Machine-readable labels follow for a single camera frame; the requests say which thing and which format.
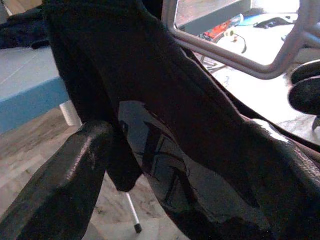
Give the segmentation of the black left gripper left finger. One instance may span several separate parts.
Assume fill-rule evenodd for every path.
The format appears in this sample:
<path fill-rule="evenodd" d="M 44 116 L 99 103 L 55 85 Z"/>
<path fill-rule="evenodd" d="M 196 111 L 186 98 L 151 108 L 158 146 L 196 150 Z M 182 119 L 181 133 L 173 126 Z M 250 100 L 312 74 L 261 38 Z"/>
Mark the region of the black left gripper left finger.
<path fill-rule="evenodd" d="M 0 219 L 3 240 L 80 240 L 101 191 L 113 128 L 84 124 L 41 166 Z"/>

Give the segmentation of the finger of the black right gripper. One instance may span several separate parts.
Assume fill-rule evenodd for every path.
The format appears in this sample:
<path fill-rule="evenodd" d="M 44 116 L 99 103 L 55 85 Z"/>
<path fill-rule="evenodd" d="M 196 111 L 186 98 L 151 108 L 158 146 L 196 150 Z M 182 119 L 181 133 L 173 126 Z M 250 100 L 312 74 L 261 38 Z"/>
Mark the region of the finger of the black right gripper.
<path fill-rule="evenodd" d="M 295 84 L 289 92 L 290 105 L 308 115 L 320 115 L 320 77 L 311 77 Z"/>
<path fill-rule="evenodd" d="M 320 75 L 320 60 L 313 60 L 300 65 L 295 68 L 291 75 L 290 80 L 292 84 L 297 84 L 298 82 L 316 77 Z"/>

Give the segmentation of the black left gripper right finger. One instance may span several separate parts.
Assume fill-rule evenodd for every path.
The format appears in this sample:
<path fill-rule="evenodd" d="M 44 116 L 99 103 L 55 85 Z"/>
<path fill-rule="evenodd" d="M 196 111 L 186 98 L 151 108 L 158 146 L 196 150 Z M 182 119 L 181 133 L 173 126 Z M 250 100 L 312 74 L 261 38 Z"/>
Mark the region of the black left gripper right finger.
<path fill-rule="evenodd" d="M 320 238 L 320 168 L 269 123 L 245 123 L 245 167 L 277 240 Z"/>

